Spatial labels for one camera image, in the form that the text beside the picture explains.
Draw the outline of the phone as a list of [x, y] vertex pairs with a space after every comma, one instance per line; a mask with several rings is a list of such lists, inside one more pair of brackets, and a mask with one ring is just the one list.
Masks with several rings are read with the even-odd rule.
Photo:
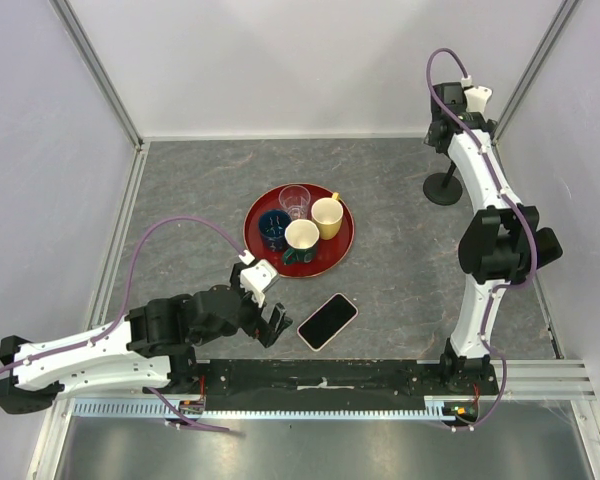
[[322, 350], [359, 314], [342, 293], [332, 295], [297, 328], [299, 338], [314, 352]]

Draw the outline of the round base phone holder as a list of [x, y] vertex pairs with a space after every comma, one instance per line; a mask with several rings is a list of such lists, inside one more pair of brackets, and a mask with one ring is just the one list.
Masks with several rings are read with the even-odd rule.
[[430, 202], [439, 206], [450, 206], [461, 199], [463, 187], [455, 177], [455, 171], [456, 164], [451, 161], [445, 173], [433, 173], [425, 179], [423, 193]]

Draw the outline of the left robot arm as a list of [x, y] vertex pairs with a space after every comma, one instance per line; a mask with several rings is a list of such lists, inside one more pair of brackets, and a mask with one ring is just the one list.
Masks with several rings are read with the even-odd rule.
[[292, 323], [282, 304], [274, 306], [270, 319], [263, 310], [252, 293], [218, 285], [151, 300], [119, 322], [48, 344], [5, 337], [0, 407], [11, 415], [28, 414], [58, 398], [106, 390], [195, 394], [196, 348], [238, 331], [268, 348]]

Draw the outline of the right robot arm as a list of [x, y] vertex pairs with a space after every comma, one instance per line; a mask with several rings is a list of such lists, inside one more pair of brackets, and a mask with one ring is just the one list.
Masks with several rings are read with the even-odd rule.
[[463, 79], [431, 88], [427, 145], [450, 161], [444, 173], [429, 175], [425, 197], [436, 205], [469, 195], [474, 216], [458, 246], [465, 291], [459, 319], [440, 357], [438, 381], [447, 392], [495, 394], [498, 387], [487, 349], [505, 290], [519, 286], [558, 260], [562, 247], [554, 231], [540, 227], [536, 207], [513, 192], [492, 148], [496, 124], [484, 117], [491, 91]]

